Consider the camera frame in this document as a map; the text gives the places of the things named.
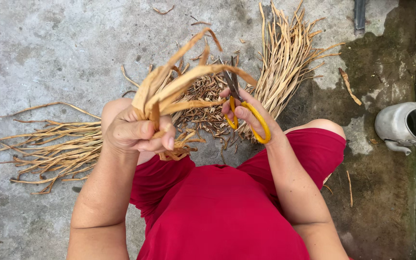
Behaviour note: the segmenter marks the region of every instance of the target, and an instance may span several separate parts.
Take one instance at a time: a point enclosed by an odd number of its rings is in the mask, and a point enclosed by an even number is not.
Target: knee
[[[310,121],[306,124],[307,127],[315,127],[315,128],[322,128],[328,131],[332,131],[346,139],[346,135],[344,135],[343,128],[339,126],[337,123],[330,121],[328,119],[315,119]]]
[[[116,117],[119,112],[123,111],[131,103],[133,103],[133,100],[126,97],[107,102],[102,109],[102,119],[104,119],[104,117]]]

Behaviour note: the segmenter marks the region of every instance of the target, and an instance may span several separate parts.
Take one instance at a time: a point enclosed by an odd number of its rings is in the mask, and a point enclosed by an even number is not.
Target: person
[[[146,223],[137,259],[347,260],[319,191],[343,161],[343,129],[316,119],[282,132],[258,100],[240,95],[263,116],[271,139],[237,168],[196,167],[188,156],[161,161],[155,153],[174,148],[171,118],[160,118],[167,133],[151,139],[152,122],[136,120],[130,98],[107,103],[101,154],[73,208],[67,259],[128,259],[130,202]],[[264,136],[248,109],[231,111],[226,102],[222,113]]]

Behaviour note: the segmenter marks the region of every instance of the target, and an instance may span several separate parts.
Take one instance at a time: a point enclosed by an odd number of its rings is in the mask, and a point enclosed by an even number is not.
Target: aluminum kettle
[[[416,147],[416,102],[390,105],[375,119],[375,131],[393,151],[411,153],[407,147]]]

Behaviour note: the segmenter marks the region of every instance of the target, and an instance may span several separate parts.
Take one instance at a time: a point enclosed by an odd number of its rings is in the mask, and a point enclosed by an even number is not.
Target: red pants
[[[324,180],[343,161],[346,140],[320,128],[295,130],[286,137],[303,168],[321,189]],[[178,162],[164,162],[154,156],[150,161],[137,166],[130,203],[136,205],[141,210],[141,217],[145,218],[146,236],[179,190],[184,178],[194,168],[195,163],[188,156]],[[263,185],[281,212],[266,150],[248,159],[237,169]]]

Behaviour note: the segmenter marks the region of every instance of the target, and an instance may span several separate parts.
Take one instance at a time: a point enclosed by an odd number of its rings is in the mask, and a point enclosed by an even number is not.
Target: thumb
[[[114,137],[119,141],[149,140],[153,136],[153,123],[149,120],[122,122],[113,131]]]
[[[258,131],[259,133],[263,132],[262,126],[259,123],[259,121],[256,119],[255,115],[253,115],[253,113],[251,113],[251,111],[247,109],[246,107],[237,106],[235,108],[235,115],[239,119],[243,119],[248,125],[253,127],[256,130],[256,132]]]

